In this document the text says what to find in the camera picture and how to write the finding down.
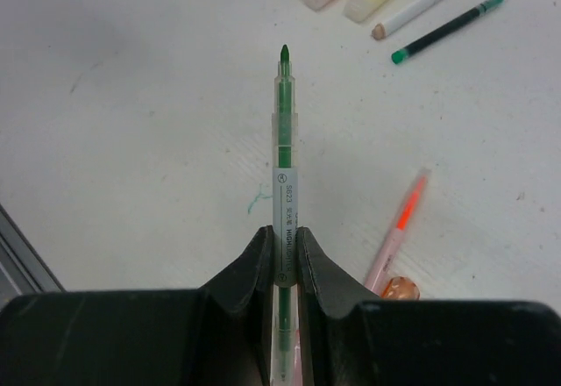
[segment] pen tip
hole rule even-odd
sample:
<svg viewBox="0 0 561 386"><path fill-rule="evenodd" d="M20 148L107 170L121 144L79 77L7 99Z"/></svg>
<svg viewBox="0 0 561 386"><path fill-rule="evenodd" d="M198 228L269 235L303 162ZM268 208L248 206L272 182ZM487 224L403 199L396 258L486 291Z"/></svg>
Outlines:
<svg viewBox="0 0 561 386"><path fill-rule="evenodd" d="M282 50L280 51L280 62L281 63L288 63L290 61L290 53L288 52L288 47L285 44L282 46Z"/></svg>

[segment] white pencil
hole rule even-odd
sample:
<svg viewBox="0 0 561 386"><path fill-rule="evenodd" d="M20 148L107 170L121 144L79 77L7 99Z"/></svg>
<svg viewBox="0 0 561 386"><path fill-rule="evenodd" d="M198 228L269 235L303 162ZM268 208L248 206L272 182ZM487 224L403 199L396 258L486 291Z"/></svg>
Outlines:
<svg viewBox="0 0 561 386"><path fill-rule="evenodd" d="M412 4L399 11L391 18L377 24L372 30L372 36L375 39L384 39L440 1L441 0L415 0Z"/></svg>

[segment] green marker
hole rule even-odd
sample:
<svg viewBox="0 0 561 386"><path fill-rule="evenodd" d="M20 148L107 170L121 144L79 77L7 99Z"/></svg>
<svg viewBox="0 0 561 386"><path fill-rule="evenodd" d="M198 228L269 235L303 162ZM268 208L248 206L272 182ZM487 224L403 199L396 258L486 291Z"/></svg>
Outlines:
<svg viewBox="0 0 561 386"><path fill-rule="evenodd" d="M298 174L296 172L295 79L288 47L280 52L274 80L273 113L273 231L274 283L278 288L275 315L273 372L275 386L292 384L296 323L296 227L298 226Z"/></svg>
<svg viewBox="0 0 561 386"><path fill-rule="evenodd" d="M400 64L409 57L419 53L424 50L427 46L434 44L440 39L450 35L451 33L469 25L471 22L485 15L489 11L492 11L498 7L505 0L486 0L482 4L475 6L473 9L467 11L463 15L451 20L447 24L440 26L433 32L428 33L424 37L412 42L408 46L396 51L392 54L392 61L395 64Z"/></svg>

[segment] green scribble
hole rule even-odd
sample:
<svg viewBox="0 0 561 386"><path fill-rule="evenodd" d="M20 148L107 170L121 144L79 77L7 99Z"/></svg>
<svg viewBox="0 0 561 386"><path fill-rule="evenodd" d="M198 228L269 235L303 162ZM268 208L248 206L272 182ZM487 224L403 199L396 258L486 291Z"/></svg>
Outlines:
<svg viewBox="0 0 561 386"><path fill-rule="evenodd" d="M260 199L271 199L271 198L273 198L273 196L271 196L271 195L264 195L262 190L263 190L263 184L260 183L260 184L259 184L259 193L258 193L257 196L252 200L252 202L249 204L249 206L247 206L247 214L248 214L248 215L249 215L250 213L252 213L253 206L254 206Z"/></svg>

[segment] white label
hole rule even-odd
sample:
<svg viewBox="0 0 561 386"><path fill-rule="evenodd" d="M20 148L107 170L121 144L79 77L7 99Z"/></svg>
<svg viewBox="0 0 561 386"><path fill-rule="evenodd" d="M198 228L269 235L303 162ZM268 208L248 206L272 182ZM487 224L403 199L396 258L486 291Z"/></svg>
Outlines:
<svg viewBox="0 0 561 386"><path fill-rule="evenodd" d="M296 284L296 227L298 173L295 168L273 169L274 283Z"/></svg>

